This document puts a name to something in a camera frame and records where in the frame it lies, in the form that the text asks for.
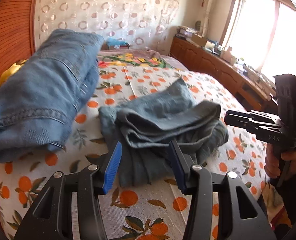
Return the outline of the person's right hand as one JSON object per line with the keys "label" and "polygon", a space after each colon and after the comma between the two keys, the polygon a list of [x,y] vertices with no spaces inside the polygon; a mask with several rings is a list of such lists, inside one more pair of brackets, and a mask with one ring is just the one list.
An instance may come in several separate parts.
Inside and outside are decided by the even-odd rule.
{"label": "person's right hand", "polygon": [[[281,153],[281,159],[283,161],[290,162],[290,167],[288,169],[287,175],[285,176],[285,180],[288,180],[296,174],[296,151],[292,150]],[[281,171],[279,169],[279,159],[273,153],[272,144],[267,144],[266,146],[264,169],[270,178],[275,179],[281,175]]]}

